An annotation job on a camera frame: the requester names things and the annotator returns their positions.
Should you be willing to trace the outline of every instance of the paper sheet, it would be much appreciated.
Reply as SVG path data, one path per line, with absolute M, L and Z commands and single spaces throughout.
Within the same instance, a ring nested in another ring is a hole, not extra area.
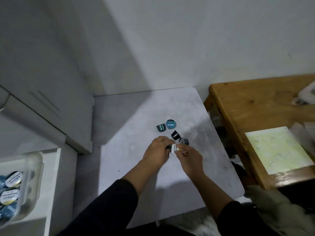
M 314 165 L 287 127 L 245 133 L 269 175 Z

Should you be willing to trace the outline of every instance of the marble table top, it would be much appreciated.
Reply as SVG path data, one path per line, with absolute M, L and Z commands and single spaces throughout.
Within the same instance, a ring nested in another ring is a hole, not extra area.
M 158 132 L 156 126 L 175 120 L 175 129 Z M 143 157 L 160 135 L 176 130 L 203 155 L 205 174 L 233 199 L 244 188 L 193 87 L 95 98 L 93 153 L 78 158 L 74 215 L 84 209 Z M 171 155 L 144 188 L 128 227 L 135 227 L 204 207 L 197 189 Z

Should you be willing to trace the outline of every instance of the black sleeve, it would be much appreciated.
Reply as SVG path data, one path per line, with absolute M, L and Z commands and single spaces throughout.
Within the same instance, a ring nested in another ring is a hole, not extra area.
M 255 208 L 242 206 L 237 201 L 232 201 L 223 208 L 219 214 L 217 226 L 222 236 L 279 236 L 262 221 Z
M 119 232 L 126 229 L 137 204 L 134 186 L 127 180 L 116 180 L 58 235 Z

